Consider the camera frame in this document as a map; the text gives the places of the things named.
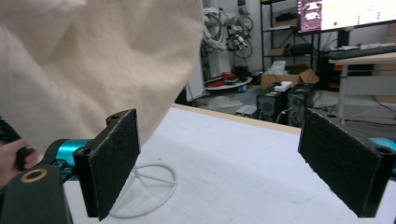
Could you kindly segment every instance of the power strip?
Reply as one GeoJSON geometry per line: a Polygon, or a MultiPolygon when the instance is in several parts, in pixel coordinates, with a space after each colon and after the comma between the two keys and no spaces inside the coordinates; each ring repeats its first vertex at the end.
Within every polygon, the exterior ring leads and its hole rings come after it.
{"type": "Polygon", "coordinates": [[[288,89],[290,89],[290,87],[293,84],[293,82],[291,82],[291,81],[281,81],[280,84],[281,84],[281,86],[275,86],[274,87],[275,91],[287,91],[288,89]]]}

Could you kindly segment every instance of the computer monitor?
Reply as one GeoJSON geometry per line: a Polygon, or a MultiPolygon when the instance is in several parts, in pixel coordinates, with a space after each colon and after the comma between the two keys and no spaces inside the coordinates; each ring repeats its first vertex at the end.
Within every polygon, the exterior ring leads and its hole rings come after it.
{"type": "Polygon", "coordinates": [[[298,0],[301,34],[345,30],[396,21],[396,1],[298,0]]]}

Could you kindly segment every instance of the white stand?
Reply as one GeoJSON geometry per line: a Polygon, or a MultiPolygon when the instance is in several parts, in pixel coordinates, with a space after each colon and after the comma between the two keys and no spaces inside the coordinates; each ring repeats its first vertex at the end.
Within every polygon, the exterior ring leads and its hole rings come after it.
{"type": "Polygon", "coordinates": [[[176,191],[177,176],[167,165],[154,163],[134,167],[132,174],[110,211],[112,217],[144,216],[161,207],[176,191]]]}

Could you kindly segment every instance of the white tabletop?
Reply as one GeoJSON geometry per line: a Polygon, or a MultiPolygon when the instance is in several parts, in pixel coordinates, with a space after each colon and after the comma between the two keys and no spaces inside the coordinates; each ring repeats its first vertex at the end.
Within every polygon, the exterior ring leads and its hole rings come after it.
{"type": "MultiPolygon", "coordinates": [[[[393,223],[394,182],[376,218],[357,218],[298,153],[297,129],[197,111],[171,108],[137,161],[172,166],[173,197],[146,216],[102,223],[393,223]]],[[[78,182],[66,182],[65,191],[75,223],[99,223],[86,217],[78,182]]]]}
{"type": "Polygon", "coordinates": [[[363,64],[363,63],[395,63],[396,53],[376,54],[358,58],[349,58],[341,60],[329,60],[329,63],[335,64],[363,64]]]}

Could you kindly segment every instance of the cardboard box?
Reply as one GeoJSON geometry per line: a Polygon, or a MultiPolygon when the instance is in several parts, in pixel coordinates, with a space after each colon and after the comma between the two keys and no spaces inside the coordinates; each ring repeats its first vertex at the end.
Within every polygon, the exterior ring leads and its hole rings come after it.
{"type": "Polygon", "coordinates": [[[263,73],[261,80],[261,88],[268,89],[274,85],[275,82],[291,81],[294,87],[298,83],[317,83],[319,77],[315,74],[315,71],[309,68],[306,64],[296,64],[286,66],[287,70],[290,70],[290,75],[272,75],[263,73]]]}
{"type": "Polygon", "coordinates": [[[288,54],[289,54],[289,51],[288,51],[288,49],[285,49],[285,48],[268,50],[268,56],[284,56],[284,55],[288,55],[288,54]]]}
{"type": "Polygon", "coordinates": [[[276,21],[276,22],[274,22],[274,27],[287,26],[287,25],[292,26],[292,27],[297,27],[297,19],[292,19],[292,20],[289,20],[289,21],[276,21]]]}

